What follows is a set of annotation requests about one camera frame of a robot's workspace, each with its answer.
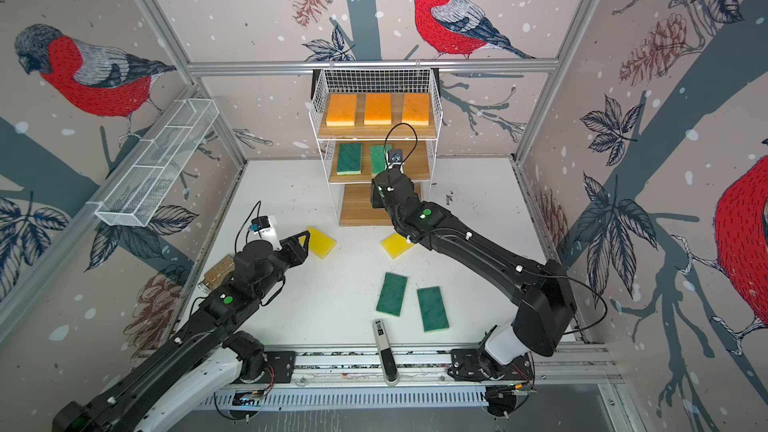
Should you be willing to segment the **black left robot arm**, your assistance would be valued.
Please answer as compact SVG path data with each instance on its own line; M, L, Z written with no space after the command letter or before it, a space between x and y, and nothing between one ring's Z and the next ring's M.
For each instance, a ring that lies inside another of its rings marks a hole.
M186 323L141 365L81 405L64 406L55 431L165 431L203 399L240 377L258 379L264 347L242 325L282 291L286 272L302 265L311 234L273 245L254 240L234 257L235 269Z

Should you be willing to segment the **light green sponge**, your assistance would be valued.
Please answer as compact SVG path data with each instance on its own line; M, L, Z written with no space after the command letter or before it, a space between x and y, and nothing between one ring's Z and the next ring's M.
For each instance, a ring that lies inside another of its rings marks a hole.
M371 175L377 176L387 169L386 152L391 149L389 144L372 145L370 147Z

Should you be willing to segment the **orange sponge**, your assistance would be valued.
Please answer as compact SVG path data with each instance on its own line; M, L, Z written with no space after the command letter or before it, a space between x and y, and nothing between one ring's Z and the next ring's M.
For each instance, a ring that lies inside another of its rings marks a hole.
M365 97L364 125L390 125L392 123L391 99L390 93L368 93Z
M428 93L406 93L404 95L402 122L411 126L428 126L432 113Z
M358 96L356 94L332 93L328 101L326 125L328 127L354 127L357 102Z

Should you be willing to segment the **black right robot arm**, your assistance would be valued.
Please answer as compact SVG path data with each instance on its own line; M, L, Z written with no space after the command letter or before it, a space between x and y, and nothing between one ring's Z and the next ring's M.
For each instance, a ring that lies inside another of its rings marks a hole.
M372 179L371 204L384 209L395 231L454 259L499 289L517 312L505 327L496 326L476 351L480 373L495 380L519 357L529 352L554 354L577 311L564 267L555 260L541 264L485 238L445 207L423 201L399 167Z

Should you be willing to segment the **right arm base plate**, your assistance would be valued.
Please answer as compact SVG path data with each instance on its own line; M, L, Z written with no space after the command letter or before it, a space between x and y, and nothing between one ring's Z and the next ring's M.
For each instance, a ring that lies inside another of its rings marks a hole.
M450 351L449 377L459 382L521 381L534 378L532 362L527 355L515 358L508 365L500 365L489 355L476 349L457 348Z

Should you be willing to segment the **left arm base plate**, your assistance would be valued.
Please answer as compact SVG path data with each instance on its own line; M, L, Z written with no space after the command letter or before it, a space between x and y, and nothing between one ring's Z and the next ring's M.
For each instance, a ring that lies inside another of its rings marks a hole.
M244 384L288 384L291 382L295 351L266 351L252 355L242 363L238 381Z

